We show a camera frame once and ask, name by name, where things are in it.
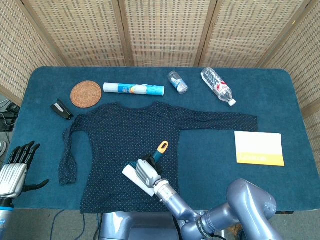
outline woven wall panel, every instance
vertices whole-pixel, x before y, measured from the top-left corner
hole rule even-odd
[[[301,108],[320,99],[320,1],[296,26],[266,67],[290,73]]]
[[[111,0],[28,0],[71,66],[125,66]]]
[[[255,67],[303,0],[221,0],[200,65]]]
[[[14,0],[0,1],[0,87],[21,103],[31,73],[59,62]]]
[[[320,111],[304,119],[318,172],[320,173]]]
[[[135,66],[195,63],[210,0],[125,0]]]

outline bottle cap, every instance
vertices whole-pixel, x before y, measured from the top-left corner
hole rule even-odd
[[[232,107],[233,105],[236,104],[236,100],[231,99],[231,101],[228,102],[229,106]]]

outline water bottle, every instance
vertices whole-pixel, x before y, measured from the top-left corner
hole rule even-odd
[[[203,69],[201,77],[221,101],[227,102],[229,106],[235,105],[236,100],[232,97],[230,87],[228,87],[228,85],[212,68],[206,67]]]

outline cable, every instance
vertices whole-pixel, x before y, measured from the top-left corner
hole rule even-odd
[[[61,210],[60,212],[58,212],[54,218],[53,218],[53,222],[52,222],[52,226],[51,226],[51,233],[50,233],[50,240],[52,240],[52,233],[54,232],[54,225],[55,225],[55,221],[56,218],[58,217],[59,214],[61,214],[62,212],[64,212],[65,210]]]
[[[99,227],[99,214],[96,214],[96,227]]]
[[[83,229],[82,229],[82,232],[81,232],[80,236],[76,237],[74,240],[80,239],[80,238],[82,237],[82,235],[84,234],[84,232],[85,232],[85,229],[86,229],[86,219],[85,219],[85,215],[84,215],[84,214],[82,214],[82,216],[83,216]]]
[[[99,235],[100,235],[100,228],[101,228],[101,225],[102,225],[102,217],[103,217],[103,213],[101,213],[100,223],[99,223],[99,226],[97,227],[97,229],[96,229],[96,231],[94,233],[93,240],[96,240],[98,232],[99,232]]]
[[[20,111],[20,107],[19,106],[17,106],[17,105],[15,105],[13,102],[11,102],[11,101],[8,101],[8,103],[10,103],[9,104],[9,106],[6,108],[6,111],[0,111],[0,113],[10,113],[10,114],[18,114],[19,113],[19,111]]]
[[[174,222],[176,231],[178,232],[179,240],[183,240],[182,235],[181,235],[181,229],[178,224],[178,220],[175,218],[175,216],[172,215],[172,217],[173,217],[173,222]]]
[[[15,125],[16,123],[13,124],[7,124],[7,119],[5,117],[5,115],[3,115],[3,113],[0,112],[0,115],[2,115],[2,117],[4,118],[4,124],[7,125],[8,127]]]
[[[0,102],[0,104],[4,103],[5,101],[8,101],[9,99],[3,100],[2,102]]]
[[[0,106],[0,109],[4,108],[8,103],[10,103],[11,101],[7,101],[3,106]]]
[[[214,238],[218,238],[218,239],[222,239],[222,240],[227,240],[227,239],[225,239],[223,236],[219,236],[219,235],[214,235],[214,234],[213,234],[213,237],[214,237]]]

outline bottle label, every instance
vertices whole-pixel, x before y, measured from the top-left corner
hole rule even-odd
[[[172,77],[170,82],[175,87],[175,89],[177,89],[179,84],[182,82],[182,79],[176,79],[176,78]]]
[[[220,83],[216,84],[214,86],[214,91],[220,95],[220,93],[222,93],[225,89],[228,89],[228,85],[224,82],[224,81],[221,81]]]

